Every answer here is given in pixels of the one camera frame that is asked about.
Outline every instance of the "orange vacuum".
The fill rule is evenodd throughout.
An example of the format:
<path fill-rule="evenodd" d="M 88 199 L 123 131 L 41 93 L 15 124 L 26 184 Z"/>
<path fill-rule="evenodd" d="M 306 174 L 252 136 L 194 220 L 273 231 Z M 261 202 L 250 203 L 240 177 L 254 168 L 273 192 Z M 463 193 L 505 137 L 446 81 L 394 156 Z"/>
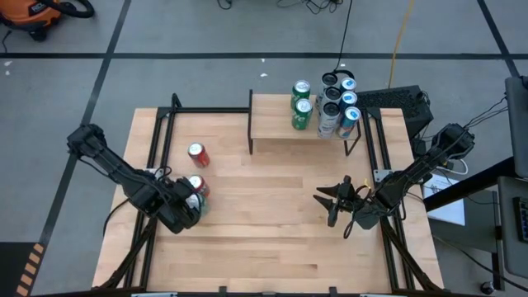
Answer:
<path fill-rule="evenodd" d="M 29 32 L 36 41 L 46 39 L 47 30 L 56 25 L 62 14 L 71 17 L 93 17 L 88 0 L 78 0 L 85 11 L 78 11 L 70 2 L 59 0 L 0 0 L 0 22 L 11 29 Z"/>

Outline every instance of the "coca-cola can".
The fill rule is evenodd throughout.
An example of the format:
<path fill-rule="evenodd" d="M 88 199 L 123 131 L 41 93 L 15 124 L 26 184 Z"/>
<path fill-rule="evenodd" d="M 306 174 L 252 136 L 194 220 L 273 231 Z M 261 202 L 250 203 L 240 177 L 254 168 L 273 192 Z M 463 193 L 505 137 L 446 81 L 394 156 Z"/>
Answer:
<path fill-rule="evenodd" d="M 189 177 L 189 182 L 196 189 L 196 193 L 202 194 L 205 197 L 209 197 L 209 186 L 205 182 L 205 179 L 199 175 L 193 175 Z"/>
<path fill-rule="evenodd" d="M 198 168 L 204 168 L 209 165 L 209 155 L 205 151 L 205 146 L 203 144 L 193 143 L 189 146 L 187 152 L 189 153 L 192 162 L 194 162 Z"/>

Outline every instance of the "concrete floor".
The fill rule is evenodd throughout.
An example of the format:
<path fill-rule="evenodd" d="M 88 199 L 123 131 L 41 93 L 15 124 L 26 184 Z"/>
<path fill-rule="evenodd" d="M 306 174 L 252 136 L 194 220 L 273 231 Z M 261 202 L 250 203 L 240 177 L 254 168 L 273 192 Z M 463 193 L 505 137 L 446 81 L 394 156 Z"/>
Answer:
<path fill-rule="evenodd" d="M 387 87 L 388 53 L 407 3 L 354 1 L 344 52 L 386 54 L 381 59 L 366 55 L 371 59 L 342 61 L 356 75 L 359 91 Z M 335 66 L 335 59 L 285 53 L 337 53 L 347 17 L 347 6 L 334 14 L 313 16 L 300 5 L 277 8 L 274 0 L 234 0 L 229 11 L 220 10 L 214 0 L 92 0 L 92 4 L 95 18 L 65 18 L 44 43 L 13 32 L 6 42 L 12 54 L 0 54 L 1 242 L 39 241 L 67 166 L 65 138 L 91 103 L 96 103 L 91 122 L 104 128 L 111 148 L 122 154 L 133 110 L 167 106 L 173 92 L 184 106 L 246 106 L 249 88 L 284 93 L 299 78 L 317 83 L 321 73 Z M 528 53 L 521 21 L 528 2 L 487 0 L 486 4 L 510 53 Z M 115 31 L 122 12 L 122 31 Z M 6 31 L 0 27 L 0 37 Z M 118 38 L 116 45 L 112 36 Z M 429 93 L 435 120 L 427 134 L 450 122 L 465 124 L 500 100 L 504 79 L 511 75 L 504 59 L 486 55 L 501 50 L 474 0 L 417 1 L 399 52 L 443 54 L 436 59 L 427 55 L 399 59 L 394 71 L 393 87 L 418 84 Z M 125 53 L 176 55 L 110 60 Z M 185 54 L 196 53 L 194 59 L 186 59 Z M 246 53 L 262 54 L 258 59 L 224 59 L 220 53 L 242 53 L 241 58 Z M 481 55 L 477 59 L 456 55 L 463 53 Z M 528 61 L 514 63 L 519 73 L 528 73 Z M 97 79 L 103 83 L 101 89 Z M 508 127 L 507 115 L 502 114 L 472 129 L 477 140 L 466 158 L 469 175 L 512 154 Z M 92 169 L 77 164 L 33 294 L 90 288 L 114 189 Z M 436 250 L 446 288 L 476 294 L 479 284 L 491 279 L 442 243 Z M 491 266 L 489 254 L 470 252 Z M 507 295 L 521 292 L 508 286 Z"/>

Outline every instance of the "blue soda can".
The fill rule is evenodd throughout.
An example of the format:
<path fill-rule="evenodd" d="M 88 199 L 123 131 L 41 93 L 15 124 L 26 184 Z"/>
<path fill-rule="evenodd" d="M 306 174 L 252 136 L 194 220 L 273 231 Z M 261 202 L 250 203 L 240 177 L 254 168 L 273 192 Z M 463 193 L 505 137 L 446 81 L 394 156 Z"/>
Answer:
<path fill-rule="evenodd" d="M 341 95 L 341 100 L 339 101 L 339 110 L 342 114 L 345 113 L 348 107 L 352 107 L 357 102 L 357 95 L 354 92 L 344 92 Z"/>
<path fill-rule="evenodd" d="M 339 85 L 339 89 L 341 90 L 341 93 L 346 91 L 354 92 L 356 90 L 356 81 L 354 78 L 343 78 Z"/>
<path fill-rule="evenodd" d="M 350 133 L 354 130 L 354 126 L 356 126 L 356 123 L 360 119 L 360 117 L 360 110 L 358 110 L 354 106 L 348 107 L 345 110 L 343 118 L 341 119 L 339 128 L 337 128 L 337 136 L 341 137 L 342 139 L 348 138 L 348 136 L 350 136 Z"/>

